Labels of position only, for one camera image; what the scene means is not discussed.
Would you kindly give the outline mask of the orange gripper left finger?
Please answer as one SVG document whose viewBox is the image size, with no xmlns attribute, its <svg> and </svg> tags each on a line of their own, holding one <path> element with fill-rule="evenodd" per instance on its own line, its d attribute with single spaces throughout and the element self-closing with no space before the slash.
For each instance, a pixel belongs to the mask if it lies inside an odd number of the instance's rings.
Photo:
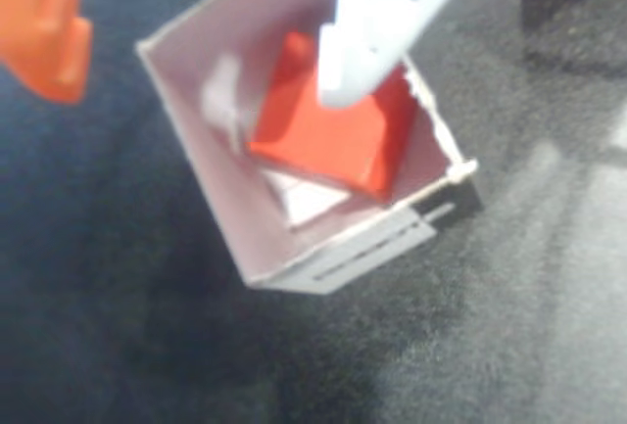
<svg viewBox="0 0 627 424">
<path fill-rule="evenodd" d="M 1 0 L 1 65 L 43 99 L 83 98 L 92 38 L 80 0 Z"/>
</svg>

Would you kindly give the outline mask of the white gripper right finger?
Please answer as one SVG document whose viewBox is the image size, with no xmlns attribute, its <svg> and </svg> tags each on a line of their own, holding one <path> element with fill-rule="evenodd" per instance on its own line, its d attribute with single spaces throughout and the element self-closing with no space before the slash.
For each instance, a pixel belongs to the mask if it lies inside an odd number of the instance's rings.
<svg viewBox="0 0 627 424">
<path fill-rule="evenodd" d="M 336 0 L 320 27 L 317 95 L 345 108 L 373 92 L 449 0 Z"/>
</svg>

